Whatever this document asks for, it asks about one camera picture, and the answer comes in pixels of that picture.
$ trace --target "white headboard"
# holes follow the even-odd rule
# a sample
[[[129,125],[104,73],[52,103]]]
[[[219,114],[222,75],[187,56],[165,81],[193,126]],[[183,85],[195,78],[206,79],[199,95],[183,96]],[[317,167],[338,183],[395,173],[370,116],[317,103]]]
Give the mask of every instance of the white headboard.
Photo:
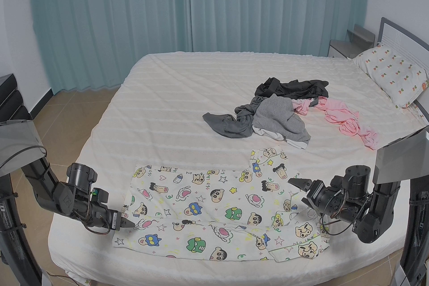
[[[423,42],[408,30],[383,17],[378,33],[378,42],[389,45],[398,54],[412,60],[425,69],[426,74],[429,75],[429,44]],[[426,119],[429,120],[428,90],[424,90],[414,102],[425,115]]]

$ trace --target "pillow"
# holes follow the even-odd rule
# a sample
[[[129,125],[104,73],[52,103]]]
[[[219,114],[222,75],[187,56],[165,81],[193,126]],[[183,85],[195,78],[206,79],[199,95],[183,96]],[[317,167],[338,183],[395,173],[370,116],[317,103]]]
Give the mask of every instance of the pillow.
[[[395,53],[387,45],[378,44],[353,59],[399,107],[408,107],[429,83],[419,65]]]

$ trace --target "black garment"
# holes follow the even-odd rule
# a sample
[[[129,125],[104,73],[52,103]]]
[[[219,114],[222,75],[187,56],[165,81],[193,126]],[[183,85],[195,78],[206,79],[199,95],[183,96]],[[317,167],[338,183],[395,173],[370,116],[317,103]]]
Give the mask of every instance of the black garment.
[[[249,137],[253,133],[253,115],[264,99],[262,96],[255,96],[250,104],[236,107],[234,112],[237,115],[237,120],[231,114],[211,114],[208,112],[202,118],[222,136],[230,139]]]
[[[283,96],[291,99],[310,99],[318,96],[328,98],[328,91],[325,87],[329,85],[328,81],[310,80],[298,82],[291,81],[287,84],[281,84],[276,78],[269,78],[263,84],[260,84],[255,91],[255,96],[269,98],[271,95]]]

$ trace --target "bed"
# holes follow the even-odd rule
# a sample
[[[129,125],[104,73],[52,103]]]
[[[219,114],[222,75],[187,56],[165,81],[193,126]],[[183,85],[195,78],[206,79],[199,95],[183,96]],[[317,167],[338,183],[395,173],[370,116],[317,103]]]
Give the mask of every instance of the bed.
[[[429,47],[383,19],[379,41],[392,40],[420,62]],[[344,100],[360,121],[379,133],[379,147],[427,125],[424,91],[417,106],[398,110],[386,94],[347,59],[276,53],[161,53],[139,60],[113,97],[78,158],[98,172],[97,187],[109,192],[109,207],[120,210],[138,163],[169,164],[189,170],[245,168],[249,152],[278,144],[252,135],[228,139],[203,121],[205,112],[233,113],[247,104],[268,77],[329,81],[330,97]],[[349,165],[374,167],[376,151],[358,137],[342,135],[321,111],[303,117],[312,136],[306,150],[281,142],[303,177],[329,182]],[[286,262],[210,261],[152,257],[111,244],[113,233],[89,233],[77,221],[54,215],[48,244],[52,261],[87,279],[125,285],[300,285],[309,286],[376,262],[403,246],[408,216],[409,182],[403,182],[393,225],[372,244],[361,243],[350,230],[331,238],[315,259]],[[338,232],[345,224],[332,225]]]

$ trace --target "black baseboard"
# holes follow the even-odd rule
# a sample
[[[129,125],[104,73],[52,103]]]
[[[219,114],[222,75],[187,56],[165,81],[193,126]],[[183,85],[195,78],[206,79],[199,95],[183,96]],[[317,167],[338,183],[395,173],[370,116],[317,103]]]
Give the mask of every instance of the black baseboard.
[[[42,108],[46,105],[46,103],[54,96],[52,89],[48,90],[46,94],[40,99],[40,101],[35,105],[35,107],[31,110],[31,118],[35,118]]]

